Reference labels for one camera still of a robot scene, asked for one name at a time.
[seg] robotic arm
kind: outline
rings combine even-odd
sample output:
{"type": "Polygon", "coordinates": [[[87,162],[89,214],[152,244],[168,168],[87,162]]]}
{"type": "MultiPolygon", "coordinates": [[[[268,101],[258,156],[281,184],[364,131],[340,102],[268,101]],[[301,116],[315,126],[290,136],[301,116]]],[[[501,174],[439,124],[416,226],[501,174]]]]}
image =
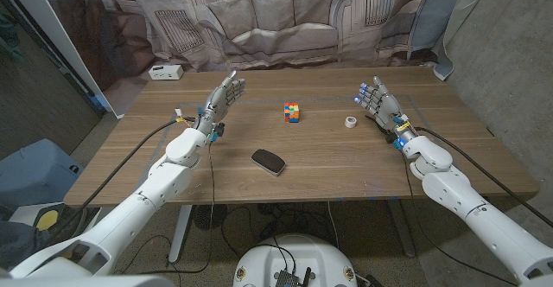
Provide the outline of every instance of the robotic arm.
{"type": "Polygon", "coordinates": [[[478,194],[445,149],[416,133],[377,76],[374,84],[376,87],[361,84],[354,100],[374,116],[382,129],[395,134],[393,144],[406,158],[414,160],[410,170],[423,181],[424,193],[467,223],[520,284],[553,274],[553,249],[478,194]]]}
{"type": "Polygon", "coordinates": [[[188,187],[192,169],[200,162],[196,150],[208,144],[228,107],[244,93],[245,81],[235,80],[235,75],[232,72],[213,90],[194,127],[168,144],[166,153],[150,169],[148,179],[133,194],[90,231],[35,253],[15,267],[10,276],[32,279],[110,274],[121,253],[152,215],[188,187]]]}

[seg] wooden table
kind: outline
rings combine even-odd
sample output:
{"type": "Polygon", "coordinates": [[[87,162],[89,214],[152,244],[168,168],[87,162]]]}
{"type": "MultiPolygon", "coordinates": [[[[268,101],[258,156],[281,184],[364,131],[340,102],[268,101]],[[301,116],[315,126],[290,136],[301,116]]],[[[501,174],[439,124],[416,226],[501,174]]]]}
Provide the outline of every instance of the wooden table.
{"type": "MultiPolygon", "coordinates": [[[[428,67],[353,69],[303,69],[243,71],[245,95],[224,119],[225,135],[212,145],[217,203],[275,201],[374,200],[410,197],[401,155],[385,142],[366,111],[353,102],[361,82],[376,74],[393,93],[414,125],[430,128],[489,170],[517,194],[533,194],[538,185],[455,93],[428,67]],[[284,102],[298,102],[300,122],[284,122],[284,102]],[[344,126],[347,116],[357,126],[344,126]],[[279,155],[286,169],[278,177],[251,161],[263,148],[279,155]]],[[[73,185],[65,203],[79,205],[110,174],[144,136],[174,116],[181,106],[196,116],[206,96],[227,75],[188,73],[178,81],[151,81],[107,138],[96,156],[73,185]]],[[[149,166],[166,144],[184,128],[173,124],[152,137],[91,206],[110,206],[122,201],[145,179],[149,166]]],[[[455,165],[483,195],[502,195],[493,182],[462,156],[452,152],[455,165]]],[[[173,202],[211,202],[211,172],[207,150],[194,171],[190,186],[173,202]]],[[[414,194],[424,196],[414,176],[414,194]]]]}

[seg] printed backdrop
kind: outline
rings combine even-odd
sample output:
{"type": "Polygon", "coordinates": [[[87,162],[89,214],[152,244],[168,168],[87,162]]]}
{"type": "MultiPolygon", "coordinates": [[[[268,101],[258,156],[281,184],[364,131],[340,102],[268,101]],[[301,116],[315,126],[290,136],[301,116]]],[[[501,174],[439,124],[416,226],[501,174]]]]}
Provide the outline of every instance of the printed backdrop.
{"type": "Polygon", "coordinates": [[[48,1],[106,97],[126,107],[153,64],[210,71],[408,61],[436,45],[457,0],[48,1]]]}

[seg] rubik's cube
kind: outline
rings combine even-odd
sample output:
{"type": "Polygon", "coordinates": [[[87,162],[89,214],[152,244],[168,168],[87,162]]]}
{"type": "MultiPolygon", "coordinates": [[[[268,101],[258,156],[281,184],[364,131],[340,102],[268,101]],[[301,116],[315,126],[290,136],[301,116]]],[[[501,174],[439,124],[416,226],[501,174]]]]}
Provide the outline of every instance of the rubik's cube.
{"type": "Polygon", "coordinates": [[[297,123],[300,121],[300,108],[296,102],[284,104],[284,122],[297,123]]]}

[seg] white box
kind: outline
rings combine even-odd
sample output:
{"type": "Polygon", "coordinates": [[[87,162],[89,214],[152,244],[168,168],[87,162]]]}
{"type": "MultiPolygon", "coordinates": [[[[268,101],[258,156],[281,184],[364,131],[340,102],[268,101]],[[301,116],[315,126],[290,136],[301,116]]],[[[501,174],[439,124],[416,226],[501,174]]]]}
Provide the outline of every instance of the white box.
{"type": "Polygon", "coordinates": [[[184,73],[182,66],[153,66],[149,71],[153,80],[179,80],[184,73]]]}

